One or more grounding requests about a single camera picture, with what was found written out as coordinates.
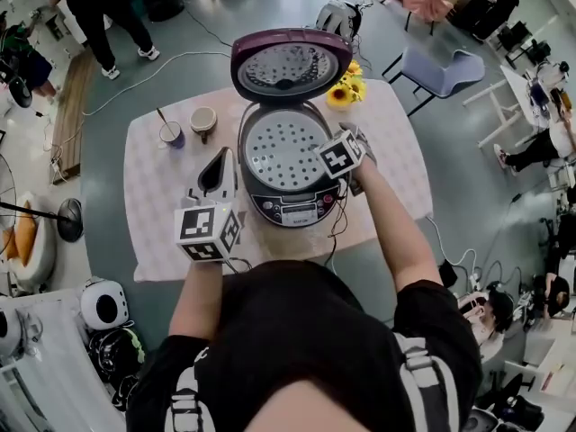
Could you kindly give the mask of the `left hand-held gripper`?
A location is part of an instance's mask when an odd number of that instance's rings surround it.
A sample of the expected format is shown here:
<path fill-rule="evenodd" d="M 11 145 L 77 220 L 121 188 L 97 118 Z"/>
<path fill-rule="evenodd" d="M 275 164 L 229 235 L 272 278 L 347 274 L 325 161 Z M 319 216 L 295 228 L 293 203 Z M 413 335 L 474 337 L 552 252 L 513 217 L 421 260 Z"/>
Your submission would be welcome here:
<path fill-rule="evenodd" d="M 174 242 L 193 262 L 227 262 L 241 231 L 236 158 L 221 148 L 174 212 Z"/>

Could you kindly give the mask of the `thin brown stirrer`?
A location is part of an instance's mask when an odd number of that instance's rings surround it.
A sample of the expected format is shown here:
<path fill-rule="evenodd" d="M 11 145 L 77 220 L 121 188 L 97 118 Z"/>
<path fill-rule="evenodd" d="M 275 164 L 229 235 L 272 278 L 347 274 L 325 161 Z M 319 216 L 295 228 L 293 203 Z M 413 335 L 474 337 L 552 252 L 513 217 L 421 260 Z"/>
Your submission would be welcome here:
<path fill-rule="evenodd" d="M 175 134 L 174 134 L 173 131 L 172 131 L 171 125 L 169 124 L 168 120 L 165 118 L 165 116 L 164 116 L 164 114 L 162 113 L 161 109 L 157 107 L 157 108 L 156 108 L 156 111 L 157 111 L 157 114 L 158 114 L 159 118 L 160 118 L 160 119 L 162 120 L 162 122 L 163 122 L 163 125 L 162 125 L 162 128 L 161 128 L 162 132 L 163 132 L 164 134 L 166 134 L 166 135 L 167 135 L 167 134 L 170 134 L 172 137 L 174 137 Z"/>

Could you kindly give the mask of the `wooden plank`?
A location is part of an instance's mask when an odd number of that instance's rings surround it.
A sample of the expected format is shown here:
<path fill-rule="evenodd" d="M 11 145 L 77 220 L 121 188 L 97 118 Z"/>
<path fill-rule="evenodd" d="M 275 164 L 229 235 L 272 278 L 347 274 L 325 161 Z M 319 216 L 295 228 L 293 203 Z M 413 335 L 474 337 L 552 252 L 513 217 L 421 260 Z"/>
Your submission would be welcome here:
<path fill-rule="evenodd" d="M 80 174 L 83 111 L 96 68 L 97 62 L 90 47 L 73 57 L 69 64 L 49 152 L 49 173 L 55 185 Z"/>

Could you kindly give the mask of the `black round pod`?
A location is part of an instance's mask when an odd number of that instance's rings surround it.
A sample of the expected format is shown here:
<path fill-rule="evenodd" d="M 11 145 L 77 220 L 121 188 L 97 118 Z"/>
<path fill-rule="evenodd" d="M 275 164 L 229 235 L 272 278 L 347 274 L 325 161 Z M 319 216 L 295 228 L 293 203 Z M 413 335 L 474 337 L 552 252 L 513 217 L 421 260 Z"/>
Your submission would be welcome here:
<path fill-rule="evenodd" d="M 90 337 L 88 354 L 102 381 L 113 387 L 136 374 L 145 361 L 139 337 L 125 327 L 96 331 Z"/>

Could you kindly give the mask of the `person's right forearm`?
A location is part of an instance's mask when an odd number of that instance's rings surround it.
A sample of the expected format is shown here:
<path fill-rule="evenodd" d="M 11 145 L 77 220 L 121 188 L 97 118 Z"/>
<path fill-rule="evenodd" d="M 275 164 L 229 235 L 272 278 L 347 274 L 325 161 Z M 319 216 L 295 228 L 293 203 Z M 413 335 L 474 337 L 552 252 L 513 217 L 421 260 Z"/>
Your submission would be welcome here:
<path fill-rule="evenodd" d="M 353 171 L 364 189 L 383 257 L 389 267 L 395 290 L 427 281 L 442 283 L 433 251 L 372 159 L 366 157 Z"/>

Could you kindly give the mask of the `black fan stand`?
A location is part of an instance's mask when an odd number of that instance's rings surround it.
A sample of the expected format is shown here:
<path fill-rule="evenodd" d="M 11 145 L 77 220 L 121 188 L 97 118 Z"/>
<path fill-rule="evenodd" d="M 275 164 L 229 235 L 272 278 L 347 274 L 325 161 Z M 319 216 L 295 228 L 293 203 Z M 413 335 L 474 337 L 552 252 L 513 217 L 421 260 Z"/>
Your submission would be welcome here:
<path fill-rule="evenodd" d="M 59 236 L 67 243 L 77 242 L 84 233 L 82 205 L 76 198 L 67 198 L 59 206 L 57 213 L 37 211 L 1 201 L 0 208 L 7 209 L 9 212 L 29 214 L 33 218 L 42 217 L 54 220 Z"/>

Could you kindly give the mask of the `black office chair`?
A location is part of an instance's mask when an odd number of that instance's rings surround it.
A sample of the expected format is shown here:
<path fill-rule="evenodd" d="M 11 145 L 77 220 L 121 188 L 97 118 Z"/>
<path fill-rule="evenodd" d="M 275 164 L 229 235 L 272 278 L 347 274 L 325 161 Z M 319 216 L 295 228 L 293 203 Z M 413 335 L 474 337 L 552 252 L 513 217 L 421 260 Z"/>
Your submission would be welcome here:
<path fill-rule="evenodd" d="M 512 69 L 517 68 L 516 61 L 522 56 L 537 66 L 551 54 L 550 45 L 545 40 L 537 41 L 523 22 L 517 22 L 512 27 L 504 26 L 497 34 L 497 39 L 496 50 L 506 51 L 505 60 Z"/>

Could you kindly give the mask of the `white trestle table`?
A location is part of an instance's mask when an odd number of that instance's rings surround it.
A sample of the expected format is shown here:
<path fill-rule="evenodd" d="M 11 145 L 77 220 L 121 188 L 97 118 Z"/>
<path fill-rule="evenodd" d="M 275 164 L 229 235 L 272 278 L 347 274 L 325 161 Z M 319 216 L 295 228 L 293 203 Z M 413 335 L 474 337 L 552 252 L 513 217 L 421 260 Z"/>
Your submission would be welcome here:
<path fill-rule="evenodd" d="M 500 65 L 499 68 L 503 75 L 502 80 L 484 88 L 479 93 L 466 98 L 462 102 L 463 106 L 468 106 L 469 104 L 489 98 L 491 108 L 498 117 L 497 127 L 477 143 L 479 149 L 493 142 L 501 133 L 517 122 L 525 122 L 530 127 L 530 132 L 515 144 L 515 147 L 519 148 L 533 140 L 538 132 L 543 131 L 549 126 L 550 122 L 550 120 L 545 119 L 541 113 L 537 113 L 536 107 L 531 103 L 531 96 L 529 94 L 531 85 L 530 78 L 525 78 L 504 65 Z M 501 104 L 496 95 L 496 92 L 501 88 L 509 90 L 514 95 L 516 102 L 510 106 Z"/>

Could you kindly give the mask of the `blue-grey plastic chair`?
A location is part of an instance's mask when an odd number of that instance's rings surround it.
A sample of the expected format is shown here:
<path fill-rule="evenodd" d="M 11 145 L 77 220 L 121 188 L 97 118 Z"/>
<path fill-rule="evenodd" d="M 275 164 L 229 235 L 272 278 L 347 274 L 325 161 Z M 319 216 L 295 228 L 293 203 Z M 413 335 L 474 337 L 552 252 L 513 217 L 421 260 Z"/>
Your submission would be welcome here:
<path fill-rule="evenodd" d="M 382 77 L 400 65 L 399 71 L 388 83 L 392 84 L 405 77 L 417 87 L 414 92 L 423 89 L 428 98 L 412 109 L 410 117 L 436 98 L 446 99 L 463 91 L 469 86 L 481 82 L 486 74 L 482 57 L 468 51 L 457 49 L 446 67 L 424 54 L 415 47 L 408 46 L 383 72 Z"/>

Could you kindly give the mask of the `person's left forearm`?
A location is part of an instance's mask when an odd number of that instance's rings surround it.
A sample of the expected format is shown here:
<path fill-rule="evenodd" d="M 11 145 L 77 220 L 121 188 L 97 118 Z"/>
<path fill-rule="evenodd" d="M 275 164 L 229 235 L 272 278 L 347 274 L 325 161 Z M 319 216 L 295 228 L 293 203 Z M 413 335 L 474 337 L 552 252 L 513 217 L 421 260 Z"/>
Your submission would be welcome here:
<path fill-rule="evenodd" d="M 220 322 L 222 284 L 221 264 L 191 263 L 168 335 L 211 340 Z"/>

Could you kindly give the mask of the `person's torso in black shirt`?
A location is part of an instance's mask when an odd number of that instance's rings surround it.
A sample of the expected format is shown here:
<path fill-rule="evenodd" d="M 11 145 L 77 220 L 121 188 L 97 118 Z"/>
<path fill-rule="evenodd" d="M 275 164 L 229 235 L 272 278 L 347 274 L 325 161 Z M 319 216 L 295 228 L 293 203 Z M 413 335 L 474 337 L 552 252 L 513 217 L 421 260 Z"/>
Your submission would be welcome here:
<path fill-rule="evenodd" d="M 415 432 L 398 335 L 423 338 L 447 363 L 466 418 L 481 359 L 443 285 L 420 280 L 404 288 L 388 327 L 320 265 L 259 265 L 225 284 L 213 339 L 170 336 L 152 354 L 128 402 L 127 431 L 164 432 L 178 379 L 189 373 L 193 432 L 244 432 L 274 393 L 298 381 L 315 383 L 371 432 Z"/>

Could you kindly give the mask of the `black pedestal fan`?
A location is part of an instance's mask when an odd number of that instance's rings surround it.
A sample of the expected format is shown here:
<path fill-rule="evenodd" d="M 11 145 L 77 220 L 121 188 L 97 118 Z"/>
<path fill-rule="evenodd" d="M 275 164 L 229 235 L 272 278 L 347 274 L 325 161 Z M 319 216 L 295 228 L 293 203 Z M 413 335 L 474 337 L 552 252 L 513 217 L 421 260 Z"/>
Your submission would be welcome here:
<path fill-rule="evenodd" d="M 178 16 L 184 9 L 182 0 L 156 0 L 148 6 L 148 18 L 160 23 Z"/>

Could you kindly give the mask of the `purple rice cooker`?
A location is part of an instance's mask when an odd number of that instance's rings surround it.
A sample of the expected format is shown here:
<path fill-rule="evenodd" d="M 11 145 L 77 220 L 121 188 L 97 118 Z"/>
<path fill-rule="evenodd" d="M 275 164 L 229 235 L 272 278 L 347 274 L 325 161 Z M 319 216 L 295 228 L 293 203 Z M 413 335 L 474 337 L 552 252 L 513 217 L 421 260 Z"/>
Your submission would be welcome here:
<path fill-rule="evenodd" d="M 312 99 L 325 94 L 344 74 L 352 59 L 348 41 L 338 35 L 303 28 L 258 31 L 234 41 L 230 72 L 238 94 L 248 100 L 238 129 L 238 164 L 248 199 L 270 223 L 304 228 L 332 211 L 340 182 L 316 184 L 282 192 L 260 182 L 244 162 L 243 126 L 252 113 L 276 109 L 308 111 L 333 133 Z"/>

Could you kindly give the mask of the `yellow sunflower bouquet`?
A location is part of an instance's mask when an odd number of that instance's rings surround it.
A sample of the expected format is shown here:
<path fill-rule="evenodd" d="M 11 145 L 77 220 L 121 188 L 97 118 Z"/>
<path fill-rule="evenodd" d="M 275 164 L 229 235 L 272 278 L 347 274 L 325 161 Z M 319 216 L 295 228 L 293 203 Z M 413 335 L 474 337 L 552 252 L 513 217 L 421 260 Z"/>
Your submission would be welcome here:
<path fill-rule="evenodd" d="M 326 93 L 327 106 L 333 110 L 344 111 L 353 104 L 361 103 L 367 91 L 363 73 L 360 64 L 353 59 L 343 76 Z"/>

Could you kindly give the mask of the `white round pod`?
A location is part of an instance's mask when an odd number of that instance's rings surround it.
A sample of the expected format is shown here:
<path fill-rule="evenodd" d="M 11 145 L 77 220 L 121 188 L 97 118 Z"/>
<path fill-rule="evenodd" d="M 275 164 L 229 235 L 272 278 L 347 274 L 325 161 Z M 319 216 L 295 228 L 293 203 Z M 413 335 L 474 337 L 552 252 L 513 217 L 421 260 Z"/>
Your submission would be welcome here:
<path fill-rule="evenodd" d="M 85 284 L 80 296 L 80 313 L 91 330 L 114 329 L 129 320 L 129 309 L 122 286 L 112 280 L 96 278 Z"/>
<path fill-rule="evenodd" d="M 22 323 L 17 310 L 0 310 L 0 357 L 13 356 L 21 347 Z"/>

